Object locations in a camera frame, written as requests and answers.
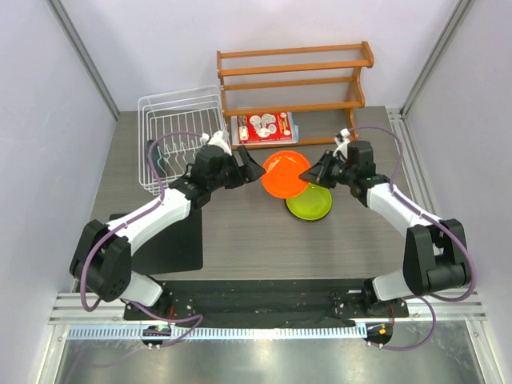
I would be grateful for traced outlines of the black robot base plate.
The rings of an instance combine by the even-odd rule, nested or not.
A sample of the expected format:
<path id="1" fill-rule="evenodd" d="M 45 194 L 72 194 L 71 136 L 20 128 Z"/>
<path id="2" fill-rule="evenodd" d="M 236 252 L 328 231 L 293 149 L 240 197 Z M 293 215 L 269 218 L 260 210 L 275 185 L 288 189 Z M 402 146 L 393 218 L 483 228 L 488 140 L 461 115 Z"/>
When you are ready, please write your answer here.
<path id="1" fill-rule="evenodd" d="M 406 318 L 404 300 L 377 302 L 369 281 L 352 279 L 166 281 L 150 311 L 165 318 L 200 314 L 219 329 L 350 327 L 364 318 Z"/>

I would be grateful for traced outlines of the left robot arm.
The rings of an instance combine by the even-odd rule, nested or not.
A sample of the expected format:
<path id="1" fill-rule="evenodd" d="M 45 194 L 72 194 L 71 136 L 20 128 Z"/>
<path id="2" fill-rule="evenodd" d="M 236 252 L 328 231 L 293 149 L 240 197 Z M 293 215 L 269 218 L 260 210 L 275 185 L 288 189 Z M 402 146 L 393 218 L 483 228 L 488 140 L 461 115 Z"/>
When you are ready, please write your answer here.
<path id="1" fill-rule="evenodd" d="M 238 188 L 260 179 L 265 172 L 244 146 L 228 153 L 220 146 L 206 144 L 184 175 L 158 198 L 112 222 L 89 222 L 70 264 L 71 275 L 79 281 L 84 309 L 91 312 L 96 308 L 86 299 L 91 291 L 100 302 L 120 298 L 142 305 L 154 319 L 164 318 L 170 299 L 154 279 L 132 269 L 134 254 L 164 229 L 202 208 L 214 191 Z"/>

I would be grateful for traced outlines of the orange plate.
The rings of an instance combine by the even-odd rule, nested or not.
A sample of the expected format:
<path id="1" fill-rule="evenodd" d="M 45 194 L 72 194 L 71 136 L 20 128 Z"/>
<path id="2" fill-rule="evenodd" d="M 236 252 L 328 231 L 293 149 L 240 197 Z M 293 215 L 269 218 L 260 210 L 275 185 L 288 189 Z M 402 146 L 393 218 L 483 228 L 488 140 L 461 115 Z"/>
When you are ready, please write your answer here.
<path id="1" fill-rule="evenodd" d="M 263 168 L 263 188 L 273 197 L 294 198 L 308 187 L 299 176 L 310 168 L 310 162 L 299 152 L 280 150 L 265 160 Z"/>

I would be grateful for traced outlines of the green plate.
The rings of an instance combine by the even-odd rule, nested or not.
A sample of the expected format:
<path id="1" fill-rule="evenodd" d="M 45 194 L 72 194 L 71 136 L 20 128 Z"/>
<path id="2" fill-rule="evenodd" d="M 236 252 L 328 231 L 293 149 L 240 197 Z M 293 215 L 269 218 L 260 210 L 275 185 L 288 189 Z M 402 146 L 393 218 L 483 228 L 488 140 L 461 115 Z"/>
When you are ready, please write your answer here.
<path id="1" fill-rule="evenodd" d="M 333 205 L 329 189 L 309 184 L 300 195 L 285 200 L 286 208 L 293 216 L 303 221 L 314 222 L 323 219 Z"/>

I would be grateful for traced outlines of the dark teal plate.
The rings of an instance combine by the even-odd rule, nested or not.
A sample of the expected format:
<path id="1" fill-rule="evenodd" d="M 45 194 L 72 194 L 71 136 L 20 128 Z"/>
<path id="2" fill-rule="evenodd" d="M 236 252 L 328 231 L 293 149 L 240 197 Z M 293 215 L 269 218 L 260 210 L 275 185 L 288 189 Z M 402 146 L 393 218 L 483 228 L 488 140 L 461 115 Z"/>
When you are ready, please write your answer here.
<path id="1" fill-rule="evenodd" d="M 154 168 L 160 178 L 167 176 L 166 172 L 166 160 L 164 152 L 159 144 L 153 145 L 154 140 L 148 140 L 146 143 L 146 160 L 152 161 Z"/>

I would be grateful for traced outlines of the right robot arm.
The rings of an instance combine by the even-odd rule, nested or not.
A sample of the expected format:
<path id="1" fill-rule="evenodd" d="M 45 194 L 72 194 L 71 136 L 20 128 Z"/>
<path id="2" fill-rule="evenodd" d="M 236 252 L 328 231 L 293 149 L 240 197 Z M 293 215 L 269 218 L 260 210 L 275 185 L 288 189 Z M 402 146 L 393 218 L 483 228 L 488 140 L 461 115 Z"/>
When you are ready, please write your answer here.
<path id="1" fill-rule="evenodd" d="M 393 273 L 367 279 L 361 304 L 378 316 L 399 299 L 467 286 L 474 289 L 473 268 L 466 248 L 463 225 L 429 214 L 405 196 L 391 179 L 377 172 L 374 151 L 367 141 L 328 150 L 300 179 L 333 189 L 348 186 L 364 207 L 380 214 L 405 239 L 402 267 Z"/>

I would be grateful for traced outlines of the white wire dish rack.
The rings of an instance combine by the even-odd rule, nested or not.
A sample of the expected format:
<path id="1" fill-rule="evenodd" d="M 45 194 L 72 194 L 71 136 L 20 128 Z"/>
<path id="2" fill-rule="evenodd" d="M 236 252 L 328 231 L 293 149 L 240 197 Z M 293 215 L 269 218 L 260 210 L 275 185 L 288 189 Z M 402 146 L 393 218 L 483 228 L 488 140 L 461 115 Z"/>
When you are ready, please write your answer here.
<path id="1" fill-rule="evenodd" d="M 227 130 L 222 116 L 218 86 L 178 90 L 142 96 L 138 100 L 138 181 L 152 195 L 159 194 L 158 182 L 146 160 L 146 143 L 159 144 L 166 160 L 163 184 L 186 172 L 201 148 L 200 137 Z"/>

